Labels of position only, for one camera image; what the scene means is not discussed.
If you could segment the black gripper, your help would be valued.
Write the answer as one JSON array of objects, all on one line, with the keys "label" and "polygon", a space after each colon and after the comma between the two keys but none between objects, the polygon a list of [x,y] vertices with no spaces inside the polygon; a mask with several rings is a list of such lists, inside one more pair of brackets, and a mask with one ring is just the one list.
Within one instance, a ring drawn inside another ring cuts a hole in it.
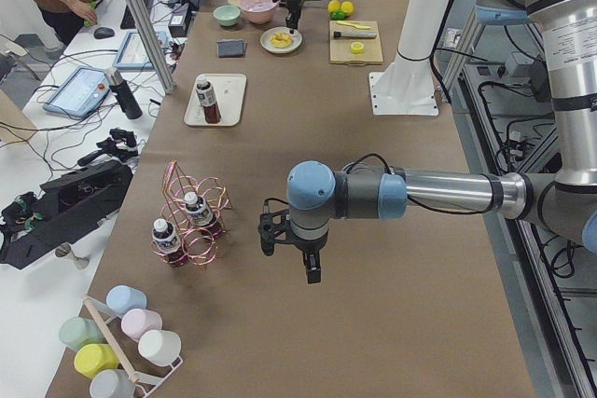
[{"label": "black gripper", "polygon": [[303,0],[285,0],[288,15],[285,18],[285,25],[291,35],[294,35],[299,27],[299,20],[303,8]]},{"label": "black gripper", "polygon": [[296,246],[303,253],[307,283],[321,281],[320,251],[326,246],[329,225],[324,224],[318,228],[304,228],[291,222],[291,229],[298,238]]}]

